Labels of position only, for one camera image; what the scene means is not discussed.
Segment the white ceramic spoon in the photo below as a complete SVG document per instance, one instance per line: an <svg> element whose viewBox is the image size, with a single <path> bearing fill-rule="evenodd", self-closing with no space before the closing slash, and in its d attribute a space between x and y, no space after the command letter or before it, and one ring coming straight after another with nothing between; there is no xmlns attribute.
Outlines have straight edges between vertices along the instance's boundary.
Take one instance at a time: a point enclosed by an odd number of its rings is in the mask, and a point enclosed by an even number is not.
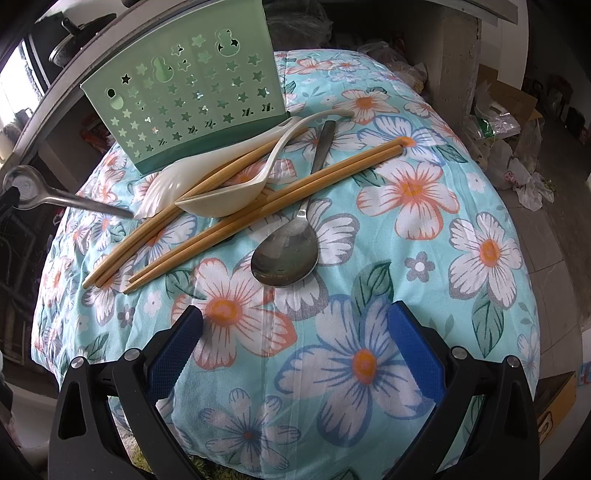
<svg viewBox="0 0 591 480"><path fill-rule="evenodd" d="M175 204L185 212L203 217L219 218L237 212L253 202L262 192L269 175L271 174L271 170L275 165L277 155L281 152L283 147L285 147L287 142L291 140L294 133L306 123L329 115L353 116L354 113L351 110L326 110L299 120L283 134L273 151L270 153L263 169L252 180L238 185L217 189L212 192L195 195L188 199L179 200L175 202Z"/></svg>
<svg viewBox="0 0 591 480"><path fill-rule="evenodd" d="M273 140L277 140L299 120L301 120L300 117L294 116L248 140L218 148L211 152L181 158L170 164L160 172L148 188L142 205L139 207L138 213L135 214L135 218L156 215L167 206L172 205L214 169Z"/></svg>

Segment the blue gripper pad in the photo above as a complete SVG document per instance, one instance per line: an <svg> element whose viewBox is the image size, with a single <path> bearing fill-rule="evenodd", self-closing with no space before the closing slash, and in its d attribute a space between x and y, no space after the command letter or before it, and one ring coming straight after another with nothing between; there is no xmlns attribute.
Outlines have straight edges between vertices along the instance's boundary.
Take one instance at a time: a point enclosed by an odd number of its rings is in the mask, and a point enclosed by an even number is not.
<svg viewBox="0 0 591 480"><path fill-rule="evenodd" d="M174 324L172 334L152 361L146 379L151 405L167 398L203 333L201 310L191 305Z"/></svg>
<svg viewBox="0 0 591 480"><path fill-rule="evenodd" d="M439 405L446 393L443 365L421 334L419 322L397 301L388 310L388 331L421 393Z"/></svg>

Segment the turquoise floral cloth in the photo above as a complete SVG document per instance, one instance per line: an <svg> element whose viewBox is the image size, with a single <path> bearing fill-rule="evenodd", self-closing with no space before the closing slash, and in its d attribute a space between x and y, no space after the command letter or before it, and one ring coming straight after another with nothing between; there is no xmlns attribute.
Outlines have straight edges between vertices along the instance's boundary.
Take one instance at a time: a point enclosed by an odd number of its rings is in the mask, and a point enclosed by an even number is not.
<svg viewBox="0 0 591 480"><path fill-rule="evenodd" d="M338 123L327 163L405 138L403 156L313 196L314 273L278 290L250 273L253 250L293 217L292 206L121 293L134 271L216 222L185 214L102 288L85 290L88 272L137 221L70 209L43 271L33 358L61 382L75 356L115 360L196 305L203 337L173 395L157 406L187 452L263 478L379 480L433 408L388 334L388 306L405 301L423 325L476 358L518 356L534 391L535 299L503 202L421 97L358 53L301 50L276 60L293 114L355 113ZM309 174L321 128L311 125L285 148L273 189ZM142 145L143 132L128 131ZM263 162L229 183L253 178ZM156 175L141 178L116 145L80 194L137 211ZM479 406L473 402L445 464L460 455ZM112 410L126 427L116 399Z"/></svg>

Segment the gourd-shaped cutout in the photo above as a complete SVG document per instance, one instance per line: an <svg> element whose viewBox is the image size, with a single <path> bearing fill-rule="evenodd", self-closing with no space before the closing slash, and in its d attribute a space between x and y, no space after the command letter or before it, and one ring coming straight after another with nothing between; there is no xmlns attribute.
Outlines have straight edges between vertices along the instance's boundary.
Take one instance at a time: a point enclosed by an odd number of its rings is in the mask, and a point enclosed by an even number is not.
<svg viewBox="0 0 591 480"><path fill-rule="evenodd" d="M174 70L163 57L154 58L152 65L154 66L154 80L158 83L167 83L173 79Z"/></svg>
<svg viewBox="0 0 591 480"><path fill-rule="evenodd" d="M219 40L216 43L216 50L222 57L232 57L240 50L240 42L232 37L232 30L221 28L216 32Z"/></svg>
<svg viewBox="0 0 591 480"><path fill-rule="evenodd" d="M123 97L119 95L113 88L108 88L105 94L109 98L109 104L113 110L121 110L124 102Z"/></svg>

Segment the wooden chopsticks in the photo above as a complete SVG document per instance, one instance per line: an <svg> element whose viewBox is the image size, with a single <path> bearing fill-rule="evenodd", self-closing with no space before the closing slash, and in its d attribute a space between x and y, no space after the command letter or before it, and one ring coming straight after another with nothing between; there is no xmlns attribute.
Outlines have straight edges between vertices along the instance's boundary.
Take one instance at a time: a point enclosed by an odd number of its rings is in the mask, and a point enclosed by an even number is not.
<svg viewBox="0 0 591 480"><path fill-rule="evenodd" d="M300 135L306 128L296 132L295 135ZM260 160L263 156L273 150L279 140L273 140L256 150L233 160L231 163L218 169L218 171L211 174L205 180L193 187L185 193L181 199L186 199L201 193L211 192L218 188L225 181L232 178L246 167L252 165L254 162ZM175 204L169 205L164 210L149 218L139 227L137 227L130 235L125 237L105 258L105 260L98 265L82 283L83 288L89 288L96 284L97 287L102 287L117 270L119 270L125 262L127 262L141 247L143 247L148 240L157 235L162 228L179 217L183 211Z"/></svg>
<svg viewBox="0 0 591 480"><path fill-rule="evenodd" d="M404 139L397 138L297 180L288 187L273 192L266 199L262 198L254 201L242 210L224 218L159 257L131 277L130 285L127 286L124 293L127 294L136 290L195 255L294 202L302 200L377 163L399 156L402 153L402 145L404 145Z"/></svg>

